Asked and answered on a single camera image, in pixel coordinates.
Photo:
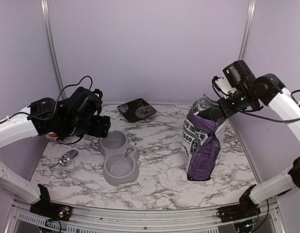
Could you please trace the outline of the metal food scoop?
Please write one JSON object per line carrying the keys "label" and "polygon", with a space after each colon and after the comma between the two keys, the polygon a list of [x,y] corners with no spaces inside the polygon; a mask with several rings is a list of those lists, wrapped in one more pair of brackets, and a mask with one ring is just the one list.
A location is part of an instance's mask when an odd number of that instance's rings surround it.
{"label": "metal food scoop", "polygon": [[67,167],[78,154],[79,152],[77,150],[69,150],[59,158],[57,163],[50,165],[49,168],[53,168],[57,165]]}

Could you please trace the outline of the purple pet food bag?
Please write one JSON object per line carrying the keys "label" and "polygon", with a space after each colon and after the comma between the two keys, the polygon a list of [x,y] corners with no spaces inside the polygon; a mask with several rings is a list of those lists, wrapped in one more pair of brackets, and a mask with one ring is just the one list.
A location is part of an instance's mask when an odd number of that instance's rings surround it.
{"label": "purple pet food bag", "polygon": [[183,122],[181,150],[189,181],[208,181],[221,153],[226,118],[216,101],[203,95]]}

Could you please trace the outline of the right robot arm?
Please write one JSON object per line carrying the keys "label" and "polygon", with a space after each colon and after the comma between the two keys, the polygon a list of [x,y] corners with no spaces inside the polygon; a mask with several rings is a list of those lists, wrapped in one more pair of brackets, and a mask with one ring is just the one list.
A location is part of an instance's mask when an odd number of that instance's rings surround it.
{"label": "right robot arm", "polygon": [[[225,77],[217,88],[224,96],[218,104],[226,118],[239,113],[283,124],[300,144],[300,104],[275,74],[255,77],[243,60],[232,62],[222,72]],[[246,217],[259,203],[295,188],[300,188],[300,155],[284,171],[246,190],[235,213]]]}

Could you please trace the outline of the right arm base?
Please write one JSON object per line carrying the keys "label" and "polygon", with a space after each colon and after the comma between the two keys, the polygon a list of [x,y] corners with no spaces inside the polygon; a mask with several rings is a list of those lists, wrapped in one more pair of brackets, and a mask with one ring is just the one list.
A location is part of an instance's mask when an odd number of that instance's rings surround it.
{"label": "right arm base", "polygon": [[238,204],[231,206],[224,206],[217,209],[216,216],[221,219],[222,223],[241,220],[252,216],[259,216],[261,213],[260,208],[253,209],[241,208]]}

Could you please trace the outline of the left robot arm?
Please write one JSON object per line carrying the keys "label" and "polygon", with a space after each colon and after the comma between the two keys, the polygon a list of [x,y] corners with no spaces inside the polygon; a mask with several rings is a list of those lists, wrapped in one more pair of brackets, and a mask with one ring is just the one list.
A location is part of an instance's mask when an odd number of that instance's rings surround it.
{"label": "left robot arm", "polygon": [[[59,141],[84,135],[106,138],[110,117],[101,116],[103,93],[78,87],[65,100],[43,98],[0,122],[0,149],[17,141],[54,133]],[[46,216],[56,212],[48,189],[34,184],[10,170],[0,160],[0,187],[37,206]]]}

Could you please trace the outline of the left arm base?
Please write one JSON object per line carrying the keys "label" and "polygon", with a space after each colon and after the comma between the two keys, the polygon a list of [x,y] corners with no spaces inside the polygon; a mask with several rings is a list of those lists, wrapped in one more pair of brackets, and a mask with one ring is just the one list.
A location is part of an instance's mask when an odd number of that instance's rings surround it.
{"label": "left arm base", "polygon": [[72,207],[57,203],[43,205],[31,205],[30,212],[49,218],[54,218],[62,221],[69,221]]}

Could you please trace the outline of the grey double pet bowl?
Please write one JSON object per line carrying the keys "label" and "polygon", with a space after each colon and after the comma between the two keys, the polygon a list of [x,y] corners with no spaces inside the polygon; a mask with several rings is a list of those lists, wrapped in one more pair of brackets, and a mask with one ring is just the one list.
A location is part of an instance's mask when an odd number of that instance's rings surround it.
{"label": "grey double pet bowl", "polygon": [[121,131],[111,131],[100,140],[100,153],[104,158],[103,175],[110,185],[133,183],[139,176],[139,152]]}

